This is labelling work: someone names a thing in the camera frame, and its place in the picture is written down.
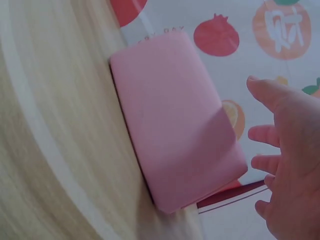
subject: pink rectangular object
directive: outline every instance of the pink rectangular object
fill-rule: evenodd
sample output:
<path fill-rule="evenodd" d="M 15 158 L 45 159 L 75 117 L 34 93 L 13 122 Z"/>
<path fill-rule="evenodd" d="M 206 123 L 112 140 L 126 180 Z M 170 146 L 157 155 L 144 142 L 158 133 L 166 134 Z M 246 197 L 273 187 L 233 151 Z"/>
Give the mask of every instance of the pink rectangular object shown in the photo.
<path fill-rule="evenodd" d="M 212 80 L 183 32 L 115 53 L 114 82 L 155 205 L 199 202 L 248 170 Z"/>

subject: orange fruit print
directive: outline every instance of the orange fruit print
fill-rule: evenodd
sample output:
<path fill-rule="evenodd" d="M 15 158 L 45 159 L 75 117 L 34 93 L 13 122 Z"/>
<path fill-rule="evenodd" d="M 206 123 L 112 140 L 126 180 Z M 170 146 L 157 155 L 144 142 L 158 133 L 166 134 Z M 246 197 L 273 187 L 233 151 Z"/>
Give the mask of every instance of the orange fruit print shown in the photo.
<path fill-rule="evenodd" d="M 148 0 L 110 0 L 120 27 L 128 25 L 138 17 Z"/>
<path fill-rule="evenodd" d="M 302 91 L 320 99 L 320 77 L 316 79 L 316 85 L 306 86 Z"/>
<path fill-rule="evenodd" d="M 222 101 L 222 106 L 234 129 L 236 139 L 239 140 L 245 130 L 245 114 L 242 108 L 231 100 Z"/>
<path fill-rule="evenodd" d="M 206 54 L 224 57 L 233 54 L 239 47 L 237 31 L 228 22 L 228 17 L 214 14 L 214 18 L 201 23 L 194 31 L 196 46 Z"/>
<path fill-rule="evenodd" d="M 260 47 L 276 59 L 299 58 L 310 46 L 310 18 L 298 3 L 285 6 L 265 1 L 256 11 L 252 27 Z"/>

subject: fingernail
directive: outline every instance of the fingernail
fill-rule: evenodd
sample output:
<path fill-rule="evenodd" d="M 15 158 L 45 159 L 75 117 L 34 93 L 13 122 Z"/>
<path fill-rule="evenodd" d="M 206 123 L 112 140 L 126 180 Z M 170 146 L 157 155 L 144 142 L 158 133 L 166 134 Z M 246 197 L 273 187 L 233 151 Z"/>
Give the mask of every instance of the fingernail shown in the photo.
<path fill-rule="evenodd" d="M 249 80 L 253 80 L 253 81 L 260 80 L 260 78 L 258 78 L 258 77 L 256 77 L 256 76 L 252 76 L 252 75 L 250 75 L 250 76 L 248 77 L 248 79 L 249 79 Z"/>

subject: red pomegranate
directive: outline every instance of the red pomegranate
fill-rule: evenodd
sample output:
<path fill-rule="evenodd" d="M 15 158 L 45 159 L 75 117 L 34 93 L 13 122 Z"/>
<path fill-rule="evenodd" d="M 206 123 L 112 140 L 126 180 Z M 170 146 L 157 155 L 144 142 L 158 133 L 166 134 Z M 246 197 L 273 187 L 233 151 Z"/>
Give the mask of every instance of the red pomegranate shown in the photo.
<path fill-rule="evenodd" d="M 138 17 L 148 0 L 110 0 L 120 27 L 128 25 Z"/>
<path fill-rule="evenodd" d="M 214 18 L 201 23 L 194 31 L 194 42 L 206 54 L 224 57 L 239 47 L 239 34 L 227 22 L 228 17 L 214 14 Z"/>

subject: light wood grain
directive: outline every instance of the light wood grain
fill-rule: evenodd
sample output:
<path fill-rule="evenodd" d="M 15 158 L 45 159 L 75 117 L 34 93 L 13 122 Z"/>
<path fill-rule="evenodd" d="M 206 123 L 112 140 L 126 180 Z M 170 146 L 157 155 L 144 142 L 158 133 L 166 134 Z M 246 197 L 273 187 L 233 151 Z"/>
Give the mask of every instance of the light wood grain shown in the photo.
<path fill-rule="evenodd" d="M 0 0 L 0 239 L 200 240 L 152 204 L 108 66 L 104 0 Z"/>

